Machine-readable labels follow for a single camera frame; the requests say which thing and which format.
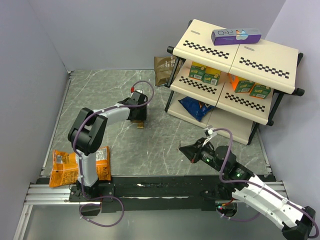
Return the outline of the brass padlock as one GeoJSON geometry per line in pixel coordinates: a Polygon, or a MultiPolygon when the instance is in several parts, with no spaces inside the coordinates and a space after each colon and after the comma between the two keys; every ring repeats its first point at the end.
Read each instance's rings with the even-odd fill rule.
{"type": "Polygon", "coordinates": [[[145,127],[145,122],[143,120],[132,121],[138,129],[143,129],[145,127]]]}

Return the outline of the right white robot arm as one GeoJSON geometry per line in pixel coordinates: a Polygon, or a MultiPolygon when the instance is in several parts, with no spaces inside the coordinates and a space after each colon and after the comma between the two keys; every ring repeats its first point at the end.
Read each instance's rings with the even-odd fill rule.
{"type": "Polygon", "coordinates": [[[315,210],[291,202],[265,184],[255,173],[237,162],[230,144],[215,148],[210,141],[200,138],[194,144],[179,147],[179,151],[191,163],[202,161],[218,171],[222,183],[218,187],[219,195],[223,199],[232,197],[252,207],[274,223],[287,240],[307,240],[319,236],[315,210]]]}

